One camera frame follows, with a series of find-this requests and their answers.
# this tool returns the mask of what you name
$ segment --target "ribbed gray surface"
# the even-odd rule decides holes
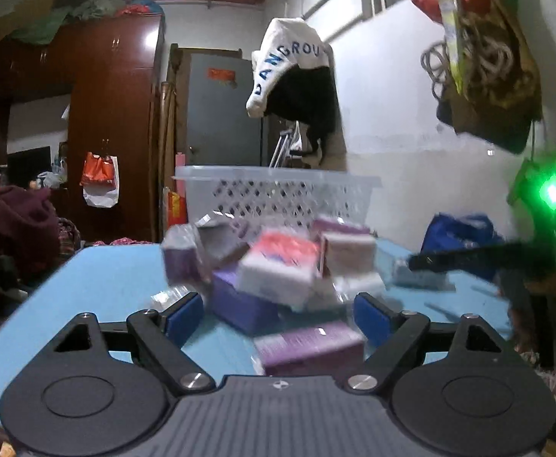
[[[330,377],[230,377],[190,396],[150,441],[127,457],[435,456],[391,421],[382,403],[350,395]]]

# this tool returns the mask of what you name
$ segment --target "rope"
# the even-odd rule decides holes
[[[465,84],[470,87],[487,88],[498,80],[505,80],[513,68],[514,57],[510,47],[489,36],[481,36],[477,26],[473,26],[466,19],[462,19],[464,26],[464,56],[472,64],[467,67]],[[438,64],[432,65],[431,58],[435,56]],[[422,68],[432,79],[432,95],[437,101],[440,96],[437,86],[444,86],[451,80],[449,73],[449,53],[445,41],[432,44],[421,57]]]

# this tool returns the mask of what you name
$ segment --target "brown wooden wardrobe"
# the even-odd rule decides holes
[[[157,240],[158,76],[161,15],[146,14],[63,26],[50,45],[0,42],[0,163],[7,163],[9,108],[14,102],[71,93],[69,181],[52,201],[88,241]],[[87,206],[79,186],[85,154],[116,156],[119,202]]]

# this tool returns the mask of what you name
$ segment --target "blue bag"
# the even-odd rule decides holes
[[[485,214],[455,218],[448,214],[435,215],[426,230],[423,253],[453,251],[502,244],[504,239],[495,232],[492,221]],[[473,267],[465,271],[492,281],[495,268]]]

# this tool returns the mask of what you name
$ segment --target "basket rim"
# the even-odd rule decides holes
[[[381,179],[372,175],[352,175],[346,172],[304,170],[296,168],[236,167],[188,165],[176,167],[174,180],[244,180],[257,182],[310,182],[322,184],[382,187]]]

